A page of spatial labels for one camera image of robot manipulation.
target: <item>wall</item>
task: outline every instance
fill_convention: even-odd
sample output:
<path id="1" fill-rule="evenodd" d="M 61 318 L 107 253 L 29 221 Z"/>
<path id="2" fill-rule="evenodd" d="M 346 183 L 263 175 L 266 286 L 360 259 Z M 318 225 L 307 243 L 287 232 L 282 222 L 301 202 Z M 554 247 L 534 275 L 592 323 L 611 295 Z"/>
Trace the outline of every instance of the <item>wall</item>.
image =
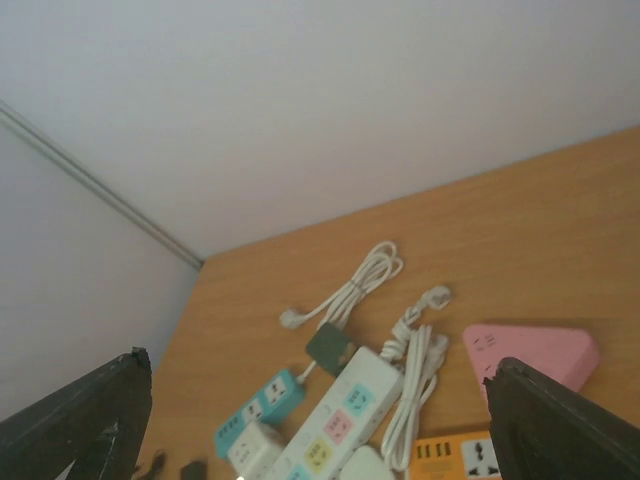
<path id="1" fill-rule="evenodd" d="M 640 122 L 637 0 L 9 0 L 0 98 L 205 256 Z"/>
<path id="2" fill-rule="evenodd" d="M 196 271 L 0 124 L 0 420 L 132 346 L 157 365 Z"/>

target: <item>pink square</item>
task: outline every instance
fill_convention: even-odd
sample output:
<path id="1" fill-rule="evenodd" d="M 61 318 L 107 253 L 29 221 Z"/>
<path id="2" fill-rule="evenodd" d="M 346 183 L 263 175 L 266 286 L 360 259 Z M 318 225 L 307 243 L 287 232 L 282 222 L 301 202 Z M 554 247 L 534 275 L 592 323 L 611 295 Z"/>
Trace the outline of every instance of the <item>pink square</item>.
<path id="1" fill-rule="evenodd" d="M 333 440 L 333 443 L 340 445 L 340 442 L 344 440 L 352 426 L 353 422 L 349 416 L 342 410 L 336 410 L 336 413 L 331 416 L 327 424 L 324 426 L 324 433 Z"/>

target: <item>white cable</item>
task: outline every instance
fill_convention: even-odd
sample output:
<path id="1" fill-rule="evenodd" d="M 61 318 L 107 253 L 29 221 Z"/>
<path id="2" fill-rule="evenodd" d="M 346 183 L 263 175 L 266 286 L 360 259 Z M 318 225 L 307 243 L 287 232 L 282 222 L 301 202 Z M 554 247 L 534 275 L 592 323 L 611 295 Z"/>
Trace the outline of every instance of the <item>white cable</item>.
<path id="1" fill-rule="evenodd" d="M 389 241 L 379 243 L 369 252 L 351 280 L 338 291 L 309 313 L 299 313 L 294 309 L 286 310 L 280 315 L 280 324 L 285 328 L 298 328 L 326 308 L 327 312 L 320 320 L 318 328 L 329 322 L 342 330 L 349 321 L 353 308 L 365 296 L 400 273 L 402 266 L 402 259 L 398 257 L 395 243 Z M 315 366 L 316 362 L 312 362 L 304 373 L 298 376 L 298 382 L 304 383 Z"/>
<path id="2" fill-rule="evenodd" d="M 432 327 L 420 326 L 411 329 L 422 311 L 427 308 L 440 310 L 451 301 L 450 290 L 438 285 L 422 295 L 418 303 L 409 307 L 394 325 L 394 338 L 384 343 L 380 356 L 388 362 L 400 360 L 407 351 L 404 387 L 398 407 L 382 439 L 382 454 L 385 464 L 395 471 L 405 471 L 411 457 L 411 447 L 418 435 L 420 408 L 429 399 L 438 378 L 436 372 L 444 362 L 449 340 L 444 335 L 432 339 Z"/>

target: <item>yellow square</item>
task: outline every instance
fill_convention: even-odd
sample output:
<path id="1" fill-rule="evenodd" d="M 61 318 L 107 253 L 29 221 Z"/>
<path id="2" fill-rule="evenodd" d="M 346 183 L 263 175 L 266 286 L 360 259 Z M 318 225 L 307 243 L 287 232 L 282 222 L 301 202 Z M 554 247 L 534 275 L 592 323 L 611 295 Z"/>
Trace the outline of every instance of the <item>yellow square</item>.
<path id="1" fill-rule="evenodd" d="M 317 437 L 304 454 L 309 468 L 315 474 L 322 472 L 327 461 L 331 458 L 332 450 L 322 437 Z"/>

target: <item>table surface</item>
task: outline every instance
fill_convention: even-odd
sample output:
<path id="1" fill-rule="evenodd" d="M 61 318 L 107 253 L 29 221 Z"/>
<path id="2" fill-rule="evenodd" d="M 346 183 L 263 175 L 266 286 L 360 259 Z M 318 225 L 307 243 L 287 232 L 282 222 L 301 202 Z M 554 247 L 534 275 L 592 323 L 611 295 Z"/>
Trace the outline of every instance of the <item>table surface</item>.
<path id="1" fill-rule="evenodd" d="M 386 239 L 405 267 L 354 310 L 345 331 L 357 342 L 379 349 L 425 290 L 454 291 L 421 321 L 451 340 L 421 436 L 488 424 L 461 338 L 478 322 L 588 330 L 602 360 L 582 393 L 640 424 L 636 128 L 209 258 L 154 375 L 140 463 L 163 449 L 163 478 L 207 458 L 209 478 L 234 479 L 215 457 L 213 432 L 277 371 L 300 373 L 309 362 L 304 346 L 317 321 L 286 330 L 280 313 L 315 307 Z M 306 399 L 280 428 L 285 438 L 331 382 L 313 371 Z"/>

